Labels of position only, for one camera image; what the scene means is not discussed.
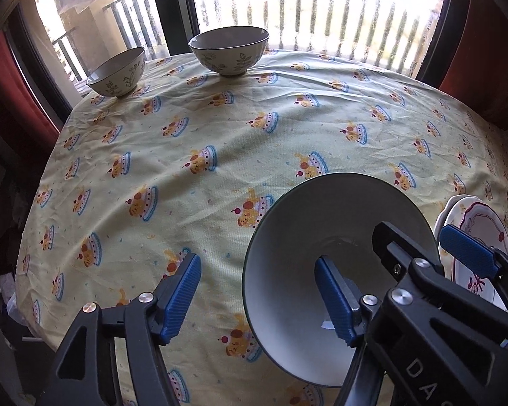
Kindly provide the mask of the red trimmed white plate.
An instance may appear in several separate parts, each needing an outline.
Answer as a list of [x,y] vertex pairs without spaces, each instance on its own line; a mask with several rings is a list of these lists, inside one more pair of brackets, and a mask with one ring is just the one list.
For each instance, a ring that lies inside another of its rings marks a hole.
[[[455,225],[488,247],[496,247],[508,254],[507,229],[498,214],[482,201],[469,204],[466,204],[465,200],[459,201],[448,214],[445,225]],[[439,246],[439,252],[445,276],[448,279],[498,308],[507,310],[489,280],[479,279],[473,275],[470,269],[467,269],[441,246]]]

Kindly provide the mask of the leaf pattern bowl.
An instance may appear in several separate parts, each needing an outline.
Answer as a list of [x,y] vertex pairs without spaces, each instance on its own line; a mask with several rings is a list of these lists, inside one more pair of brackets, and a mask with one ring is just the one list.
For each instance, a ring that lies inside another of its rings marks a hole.
[[362,296],[382,300],[396,284],[373,248],[382,222],[439,261],[418,207],[389,183],[360,173],[302,182],[256,228],[243,271],[245,312],[268,357],[297,379],[342,385],[363,338]]
[[93,71],[86,85],[96,93],[122,97],[134,91],[145,70],[145,49],[127,49],[103,62]]
[[269,37],[262,27],[219,27],[194,36],[189,47],[206,69],[233,77],[243,75],[260,60]]

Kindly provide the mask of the beaded rim floral plate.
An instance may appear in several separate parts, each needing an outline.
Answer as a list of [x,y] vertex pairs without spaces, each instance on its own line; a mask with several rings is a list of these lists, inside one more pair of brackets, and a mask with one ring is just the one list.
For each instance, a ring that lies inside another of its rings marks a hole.
[[433,227],[433,235],[436,240],[439,239],[439,233],[440,233],[441,229],[443,228],[443,226],[445,225],[445,221],[446,221],[451,209],[453,208],[453,206],[455,204],[459,203],[459,201],[461,201],[461,200],[465,200],[466,204],[481,202],[481,199],[479,197],[477,197],[475,195],[470,195],[470,194],[457,194],[457,195],[453,195],[452,197],[450,197],[450,199],[447,201],[447,203],[443,207],[442,211],[439,213],[439,215],[435,221],[435,225]]

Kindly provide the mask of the red curtain right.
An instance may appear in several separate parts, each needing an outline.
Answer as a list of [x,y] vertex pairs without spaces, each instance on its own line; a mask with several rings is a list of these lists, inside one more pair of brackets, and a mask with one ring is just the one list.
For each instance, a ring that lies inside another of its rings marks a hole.
[[471,0],[440,89],[508,129],[508,20],[493,0]]

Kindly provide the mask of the red curtain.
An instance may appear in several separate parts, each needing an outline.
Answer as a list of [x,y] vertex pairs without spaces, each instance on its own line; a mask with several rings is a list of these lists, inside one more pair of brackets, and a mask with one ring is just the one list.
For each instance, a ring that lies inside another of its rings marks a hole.
[[0,102],[10,113],[13,123],[23,128],[42,150],[50,152],[53,149],[59,136],[58,129],[29,91],[1,30]]
[[508,20],[493,0],[471,0],[440,89],[508,129]]

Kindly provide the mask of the yellow patterned tablecloth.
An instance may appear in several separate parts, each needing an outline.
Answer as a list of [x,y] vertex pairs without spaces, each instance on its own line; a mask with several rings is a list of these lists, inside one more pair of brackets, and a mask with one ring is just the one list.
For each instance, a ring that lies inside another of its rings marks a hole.
[[185,405],[325,405],[333,389],[265,356],[241,298],[259,218],[317,175],[396,185],[433,222],[472,194],[508,231],[508,138],[452,96],[393,71],[268,49],[222,78],[191,54],[149,62],[128,97],[88,94],[46,164],[23,231],[16,301],[57,347],[87,301],[123,305],[189,253],[201,284],[164,350]]

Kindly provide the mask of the red curtain left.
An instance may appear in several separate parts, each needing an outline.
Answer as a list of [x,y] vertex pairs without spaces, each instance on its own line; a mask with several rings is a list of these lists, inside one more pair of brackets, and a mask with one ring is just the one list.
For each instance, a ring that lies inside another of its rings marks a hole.
[[23,128],[42,150],[50,152],[53,149],[59,136],[58,129],[29,91],[1,30],[0,102],[10,113],[13,123]]

